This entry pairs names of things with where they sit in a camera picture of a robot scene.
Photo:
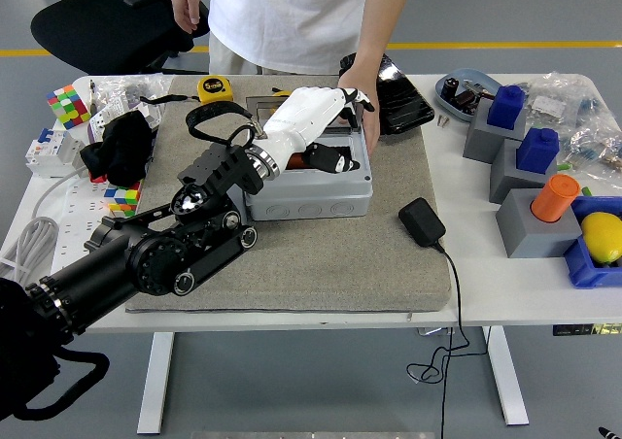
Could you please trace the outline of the person's right hand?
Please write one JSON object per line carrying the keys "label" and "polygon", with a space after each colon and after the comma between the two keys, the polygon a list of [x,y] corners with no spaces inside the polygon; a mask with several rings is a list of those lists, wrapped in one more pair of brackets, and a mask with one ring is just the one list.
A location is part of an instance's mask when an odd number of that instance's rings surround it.
{"label": "person's right hand", "polygon": [[187,33],[194,32],[199,23],[200,0],[171,0],[176,23]]}

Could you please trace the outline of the person's left hand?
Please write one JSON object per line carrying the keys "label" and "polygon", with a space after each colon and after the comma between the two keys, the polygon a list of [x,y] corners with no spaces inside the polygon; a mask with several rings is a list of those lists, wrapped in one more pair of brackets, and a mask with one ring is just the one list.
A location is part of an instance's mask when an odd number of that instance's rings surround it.
{"label": "person's left hand", "polygon": [[363,112],[363,131],[369,156],[372,156],[380,137],[379,103],[376,88],[377,75],[378,69],[355,63],[338,80],[339,87],[356,88],[363,92],[374,107],[373,112]]}

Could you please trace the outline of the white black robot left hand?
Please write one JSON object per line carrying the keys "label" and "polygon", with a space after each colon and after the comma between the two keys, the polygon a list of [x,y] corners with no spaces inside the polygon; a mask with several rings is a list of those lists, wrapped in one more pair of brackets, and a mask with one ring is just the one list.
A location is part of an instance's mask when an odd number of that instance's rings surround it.
{"label": "white black robot left hand", "polygon": [[357,161],[317,141],[344,110],[351,112],[350,120],[355,122],[356,103],[369,112],[374,110],[368,97],[355,88],[297,88],[268,119],[263,127],[265,137],[256,140],[249,153],[262,161],[268,176],[274,178],[297,153],[306,165],[331,174],[357,170]]}

